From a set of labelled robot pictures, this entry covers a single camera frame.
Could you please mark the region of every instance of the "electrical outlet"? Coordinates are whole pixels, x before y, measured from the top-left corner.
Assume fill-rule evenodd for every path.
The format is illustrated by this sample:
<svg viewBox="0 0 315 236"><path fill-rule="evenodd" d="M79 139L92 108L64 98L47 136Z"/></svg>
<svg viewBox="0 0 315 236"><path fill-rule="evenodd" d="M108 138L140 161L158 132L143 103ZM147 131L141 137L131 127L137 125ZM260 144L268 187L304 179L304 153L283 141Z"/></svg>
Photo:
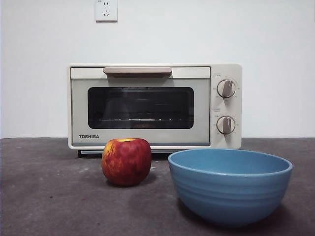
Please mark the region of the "electrical outlet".
<svg viewBox="0 0 315 236"><path fill-rule="evenodd" d="M118 0L95 0L95 20L117 21L117 1Z"/></svg>

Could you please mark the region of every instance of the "dark gray surface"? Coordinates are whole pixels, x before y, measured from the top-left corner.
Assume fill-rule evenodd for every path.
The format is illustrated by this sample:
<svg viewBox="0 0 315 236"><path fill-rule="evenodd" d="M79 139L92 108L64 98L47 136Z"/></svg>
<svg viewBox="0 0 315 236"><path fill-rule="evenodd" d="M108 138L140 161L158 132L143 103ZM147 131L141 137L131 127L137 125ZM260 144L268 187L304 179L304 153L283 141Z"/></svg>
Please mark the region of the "dark gray surface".
<svg viewBox="0 0 315 236"><path fill-rule="evenodd" d="M292 162L281 205L240 229L213 226L178 199L167 155L138 186L111 185L100 158L77 158L67 139L1 140L1 235L315 235L315 139L243 139L242 149Z"/></svg>

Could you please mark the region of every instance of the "cream toaster oven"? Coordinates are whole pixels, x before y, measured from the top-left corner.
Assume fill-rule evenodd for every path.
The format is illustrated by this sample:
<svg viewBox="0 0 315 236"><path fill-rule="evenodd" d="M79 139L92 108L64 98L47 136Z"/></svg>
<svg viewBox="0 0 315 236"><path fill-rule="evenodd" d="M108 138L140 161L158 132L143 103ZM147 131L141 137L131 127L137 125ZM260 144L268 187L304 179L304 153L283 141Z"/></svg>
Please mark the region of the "cream toaster oven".
<svg viewBox="0 0 315 236"><path fill-rule="evenodd" d="M239 64L71 64L68 145L102 153L114 138L152 152L240 148Z"/></svg>

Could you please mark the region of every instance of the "oven control panel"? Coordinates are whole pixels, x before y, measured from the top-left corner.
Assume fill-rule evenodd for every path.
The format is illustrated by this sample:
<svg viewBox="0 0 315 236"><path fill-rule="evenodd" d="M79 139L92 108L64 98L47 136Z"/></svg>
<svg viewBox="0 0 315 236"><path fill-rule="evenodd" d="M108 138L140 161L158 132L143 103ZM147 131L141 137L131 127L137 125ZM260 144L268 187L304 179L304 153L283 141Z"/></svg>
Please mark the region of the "oven control panel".
<svg viewBox="0 0 315 236"><path fill-rule="evenodd" d="M238 64L211 67L211 144L218 148L240 148L242 68Z"/></svg>

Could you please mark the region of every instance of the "control knob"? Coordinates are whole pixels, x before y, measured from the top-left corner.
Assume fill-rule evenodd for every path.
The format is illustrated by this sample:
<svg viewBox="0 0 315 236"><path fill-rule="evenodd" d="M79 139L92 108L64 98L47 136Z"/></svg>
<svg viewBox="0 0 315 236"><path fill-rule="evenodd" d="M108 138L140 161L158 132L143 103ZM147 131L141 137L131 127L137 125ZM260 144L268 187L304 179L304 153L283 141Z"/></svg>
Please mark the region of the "control knob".
<svg viewBox="0 0 315 236"><path fill-rule="evenodd" d="M231 80L223 80L217 86L218 94L223 98L229 98L235 93L235 84Z"/></svg>
<svg viewBox="0 0 315 236"><path fill-rule="evenodd" d="M221 117L217 122L218 131L224 135L234 131L235 122L231 117Z"/></svg>

